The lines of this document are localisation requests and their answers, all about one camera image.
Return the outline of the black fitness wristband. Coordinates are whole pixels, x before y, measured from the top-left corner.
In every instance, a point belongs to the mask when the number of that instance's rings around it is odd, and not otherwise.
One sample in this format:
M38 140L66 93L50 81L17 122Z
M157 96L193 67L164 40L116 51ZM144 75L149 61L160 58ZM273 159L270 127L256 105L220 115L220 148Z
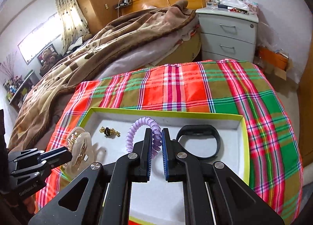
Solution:
M215 159L221 147L221 137L218 130L209 124L183 126L176 135L176 142L183 146L186 153L194 155L198 160L209 161ZM192 151L209 147L209 155L206 157L198 156L190 152L187 149L188 147L191 147Z

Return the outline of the clear glass cup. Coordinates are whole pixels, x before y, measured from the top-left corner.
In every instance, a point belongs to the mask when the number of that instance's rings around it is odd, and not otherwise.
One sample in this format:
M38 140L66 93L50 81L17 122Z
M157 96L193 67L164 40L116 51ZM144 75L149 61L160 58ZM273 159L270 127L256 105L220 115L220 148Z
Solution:
M209 9L217 9L218 8L218 3L216 0L205 0L206 2L206 7Z

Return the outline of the grey bedside drawer cabinet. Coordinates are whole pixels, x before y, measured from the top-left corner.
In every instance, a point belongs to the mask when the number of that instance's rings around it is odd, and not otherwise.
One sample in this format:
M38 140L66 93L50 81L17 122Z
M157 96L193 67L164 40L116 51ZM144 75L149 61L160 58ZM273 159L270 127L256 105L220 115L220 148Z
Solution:
M196 10L203 60L254 60L259 19L225 9Z

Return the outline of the patterned window curtain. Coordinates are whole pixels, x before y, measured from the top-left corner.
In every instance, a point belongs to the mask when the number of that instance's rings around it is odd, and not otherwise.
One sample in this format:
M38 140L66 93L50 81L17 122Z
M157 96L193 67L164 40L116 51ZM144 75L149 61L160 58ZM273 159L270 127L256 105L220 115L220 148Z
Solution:
M83 35L89 34L88 22L77 0L55 0L56 8L62 22L62 54Z

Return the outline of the gold chain black charm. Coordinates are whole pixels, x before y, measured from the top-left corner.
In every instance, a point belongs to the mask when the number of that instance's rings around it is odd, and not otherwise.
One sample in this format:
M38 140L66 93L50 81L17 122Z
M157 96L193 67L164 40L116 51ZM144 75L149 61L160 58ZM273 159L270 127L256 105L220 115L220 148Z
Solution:
M121 136L121 134L114 128L101 127L101 129L99 129L99 132L103 133L106 137L120 137Z

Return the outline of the wooden door wardrobe right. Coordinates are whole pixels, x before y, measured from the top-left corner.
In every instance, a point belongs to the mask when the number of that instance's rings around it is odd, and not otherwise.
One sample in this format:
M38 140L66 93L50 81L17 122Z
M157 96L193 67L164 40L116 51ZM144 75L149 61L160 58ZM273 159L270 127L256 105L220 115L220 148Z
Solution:
M312 40L305 70L298 85L299 102L299 150L304 167L312 164L312 124L313 124L313 88L312 88Z

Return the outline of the orange storage box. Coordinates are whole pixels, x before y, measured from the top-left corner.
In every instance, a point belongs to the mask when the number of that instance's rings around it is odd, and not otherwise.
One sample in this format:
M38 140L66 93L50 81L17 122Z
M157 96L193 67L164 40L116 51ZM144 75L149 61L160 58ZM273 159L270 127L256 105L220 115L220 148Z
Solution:
M281 70L286 70L288 65L288 58L280 53L274 53L266 47L258 47L258 56L266 63L273 65Z

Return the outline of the brown patterned blanket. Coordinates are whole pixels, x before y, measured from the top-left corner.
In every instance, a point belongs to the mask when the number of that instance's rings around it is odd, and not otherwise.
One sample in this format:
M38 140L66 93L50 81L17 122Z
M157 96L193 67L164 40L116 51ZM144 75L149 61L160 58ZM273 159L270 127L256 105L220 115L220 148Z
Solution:
M179 0L171 7L145 9L108 23L86 45L59 61L28 93L15 121L9 150L34 148L50 126L61 97L91 81L128 52L190 24L195 10Z

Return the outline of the red green plaid cloth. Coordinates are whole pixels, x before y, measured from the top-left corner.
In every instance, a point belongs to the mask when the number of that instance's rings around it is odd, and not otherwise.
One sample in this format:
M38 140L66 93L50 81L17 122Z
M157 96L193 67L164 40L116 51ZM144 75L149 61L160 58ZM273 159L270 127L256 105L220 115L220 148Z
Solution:
M239 114L250 147L250 187L284 220L300 213L303 167L291 121L261 70L243 61L163 65L80 83L47 148L66 144L92 107Z

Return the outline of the beige hair claw clip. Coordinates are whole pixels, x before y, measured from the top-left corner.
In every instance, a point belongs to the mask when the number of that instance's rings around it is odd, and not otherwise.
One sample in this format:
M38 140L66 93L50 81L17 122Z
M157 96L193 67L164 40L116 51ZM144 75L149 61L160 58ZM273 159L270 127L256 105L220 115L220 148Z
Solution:
M97 143L93 144L90 133L82 127L75 127L67 135L66 147L72 159L62 165L62 172L69 180L73 180L92 163L104 162L107 156L107 150Z

